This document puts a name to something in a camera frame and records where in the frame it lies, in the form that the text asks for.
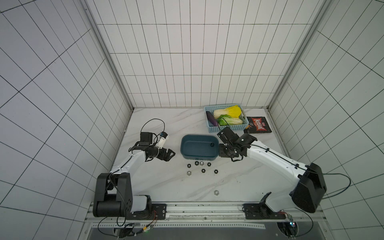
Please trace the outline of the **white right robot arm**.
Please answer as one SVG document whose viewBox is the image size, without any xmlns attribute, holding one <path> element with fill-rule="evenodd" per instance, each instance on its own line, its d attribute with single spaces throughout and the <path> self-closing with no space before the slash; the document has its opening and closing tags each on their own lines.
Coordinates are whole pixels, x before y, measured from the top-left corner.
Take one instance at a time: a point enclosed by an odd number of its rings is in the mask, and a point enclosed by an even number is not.
<svg viewBox="0 0 384 240">
<path fill-rule="evenodd" d="M 304 165 L 292 160 L 264 145 L 250 134 L 238 136 L 229 127 L 218 133 L 223 142 L 225 156 L 232 162 L 238 162 L 235 157 L 245 157 L 256 160 L 280 174 L 291 185 L 278 192 L 269 192 L 261 200 L 272 212 L 299 208 L 306 213 L 315 213 L 327 186 L 320 166 Z"/>
</svg>

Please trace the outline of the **dark teal storage box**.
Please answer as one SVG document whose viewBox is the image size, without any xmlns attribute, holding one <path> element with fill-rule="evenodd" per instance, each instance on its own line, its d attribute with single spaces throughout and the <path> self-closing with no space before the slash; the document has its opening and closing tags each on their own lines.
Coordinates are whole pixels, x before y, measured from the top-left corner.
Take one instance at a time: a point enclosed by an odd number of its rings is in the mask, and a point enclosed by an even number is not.
<svg viewBox="0 0 384 240">
<path fill-rule="evenodd" d="M 185 135 L 180 152 L 188 160 L 213 161 L 219 155 L 219 140 L 213 135 Z"/>
</svg>

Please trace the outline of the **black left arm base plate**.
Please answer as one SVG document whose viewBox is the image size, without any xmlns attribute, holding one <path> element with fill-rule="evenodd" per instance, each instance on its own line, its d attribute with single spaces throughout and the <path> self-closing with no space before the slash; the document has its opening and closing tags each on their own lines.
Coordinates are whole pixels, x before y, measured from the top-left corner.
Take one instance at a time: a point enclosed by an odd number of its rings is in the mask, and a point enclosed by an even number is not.
<svg viewBox="0 0 384 240">
<path fill-rule="evenodd" d="M 144 211 L 128 213 L 126 220 L 164 220 L 166 218 L 166 204 L 152 204 L 149 209 Z"/>
</svg>

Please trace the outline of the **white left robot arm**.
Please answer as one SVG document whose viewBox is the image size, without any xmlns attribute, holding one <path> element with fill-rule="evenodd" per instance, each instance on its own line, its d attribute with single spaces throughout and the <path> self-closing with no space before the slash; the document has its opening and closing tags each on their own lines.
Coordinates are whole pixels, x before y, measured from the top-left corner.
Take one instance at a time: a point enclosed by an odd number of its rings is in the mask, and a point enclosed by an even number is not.
<svg viewBox="0 0 384 240">
<path fill-rule="evenodd" d="M 133 194 L 132 177 L 146 162 L 155 158 L 168 162 L 175 156 L 174 151 L 164 148 L 168 138 L 166 132 L 157 136 L 141 132 L 140 140 L 129 149 L 128 158 L 109 173 L 98 176 L 93 203 L 94 217 L 127 218 L 132 215 L 146 219 L 152 216 L 151 197 Z"/>
</svg>

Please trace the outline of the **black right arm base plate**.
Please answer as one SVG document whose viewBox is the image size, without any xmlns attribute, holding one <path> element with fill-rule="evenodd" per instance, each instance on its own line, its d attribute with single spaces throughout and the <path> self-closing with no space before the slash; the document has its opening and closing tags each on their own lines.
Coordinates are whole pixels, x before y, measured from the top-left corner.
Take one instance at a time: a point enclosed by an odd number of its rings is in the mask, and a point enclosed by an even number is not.
<svg viewBox="0 0 384 240">
<path fill-rule="evenodd" d="M 273 212 L 266 205 L 266 199 L 271 192 L 265 194 L 259 203 L 243 204 L 242 211 L 247 220 L 285 220 L 286 215 Z"/>
</svg>

